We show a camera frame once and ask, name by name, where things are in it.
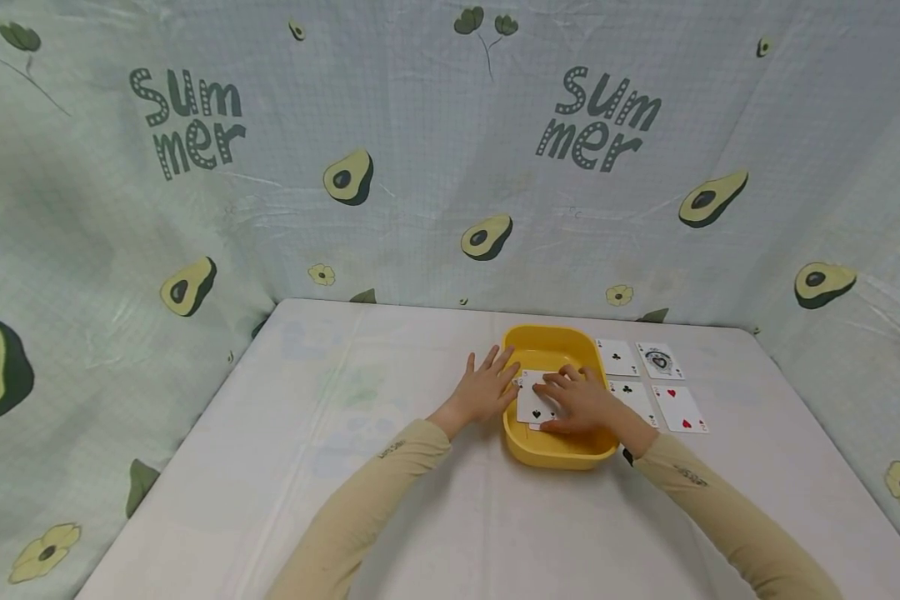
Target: sleeve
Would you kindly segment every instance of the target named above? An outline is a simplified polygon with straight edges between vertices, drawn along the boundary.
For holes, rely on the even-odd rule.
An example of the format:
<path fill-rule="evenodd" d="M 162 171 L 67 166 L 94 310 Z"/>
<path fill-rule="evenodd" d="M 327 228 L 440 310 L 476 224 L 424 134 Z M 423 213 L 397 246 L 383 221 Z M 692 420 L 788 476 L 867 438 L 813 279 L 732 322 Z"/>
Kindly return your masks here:
<path fill-rule="evenodd" d="M 700 526 L 761 600 L 843 597 L 795 539 L 676 437 L 659 436 L 633 466 Z"/>
<path fill-rule="evenodd" d="M 346 598 L 363 557 L 400 499 L 449 450 L 448 436 L 437 425 L 420 419 L 407 425 L 317 512 L 267 600 Z"/>

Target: right hand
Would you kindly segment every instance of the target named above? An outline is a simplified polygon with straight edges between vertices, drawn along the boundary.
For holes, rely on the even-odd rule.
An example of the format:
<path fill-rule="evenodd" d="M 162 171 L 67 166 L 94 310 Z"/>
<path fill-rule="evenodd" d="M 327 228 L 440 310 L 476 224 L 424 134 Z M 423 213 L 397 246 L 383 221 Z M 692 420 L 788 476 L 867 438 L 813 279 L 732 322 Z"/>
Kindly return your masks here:
<path fill-rule="evenodd" d="M 556 400 L 564 411 L 562 418 L 540 423 L 540 431 L 582 433 L 593 429 L 609 429 L 609 409 L 619 402 L 600 380 L 600 373 L 590 367 L 575 371 L 564 365 L 559 372 L 543 375 L 545 384 L 534 384 L 533 391 Z"/>

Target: yellow tray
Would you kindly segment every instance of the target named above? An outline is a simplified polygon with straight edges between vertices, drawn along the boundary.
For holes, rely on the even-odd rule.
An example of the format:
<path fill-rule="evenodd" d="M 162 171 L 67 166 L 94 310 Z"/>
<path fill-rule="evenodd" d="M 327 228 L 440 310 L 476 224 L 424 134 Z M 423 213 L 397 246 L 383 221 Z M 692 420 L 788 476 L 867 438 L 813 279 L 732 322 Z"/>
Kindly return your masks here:
<path fill-rule="evenodd" d="M 603 373 L 603 361 L 597 346 L 587 334 L 570 327 L 524 324 L 504 335 L 504 347 L 513 346 L 511 363 L 531 371 L 556 372 L 563 365 L 590 367 Z M 600 378 L 603 389 L 607 379 Z M 531 467 L 587 470 L 617 451 L 619 441 L 609 431 L 557 435 L 533 431 L 516 419 L 516 400 L 502 415 L 507 448 L 516 460 Z"/>

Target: playing card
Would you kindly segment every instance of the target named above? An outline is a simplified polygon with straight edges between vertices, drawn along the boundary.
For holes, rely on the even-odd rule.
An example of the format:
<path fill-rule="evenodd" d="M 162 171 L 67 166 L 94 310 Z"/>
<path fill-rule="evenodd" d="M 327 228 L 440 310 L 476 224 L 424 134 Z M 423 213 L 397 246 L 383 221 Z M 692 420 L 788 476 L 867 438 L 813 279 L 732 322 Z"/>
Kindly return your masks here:
<path fill-rule="evenodd" d="M 559 406 L 549 397 L 533 391 L 534 383 L 543 383 L 545 371 L 524 371 L 518 379 L 516 419 L 520 423 L 543 423 L 557 418 Z"/>
<path fill-rule="evenodd" d="M 636 342 L 636 349 L 651 379 L 684 379 L 683 370 L 666 343 Z"/>
<path fill-rule="evenodd" d="M 636 359 L 629 349 L 629 343 L 623 340 L 597 340 L 597 349 L 603 360 L 603 371 L 607 375 L 639 375 Z"/>
<path fill-rule="evenodd" d="M 653 393 L 671 431 L 710 433 L 689 387 L 654 385 Z"/>
<path fill-rule="evenodd" d="M 640 418 L 653 425 L 654 428 L 660 428 L 657 421 L 657 411 L 653 409 L 650 397 L 647 396 L 647 388 L 643 386 L 643 383 L 608 379 L 607 386 L 610 389 L 610 393 L 613 393 L 613 396 L 620 398 L 621 402 L 631 407 Z"/>

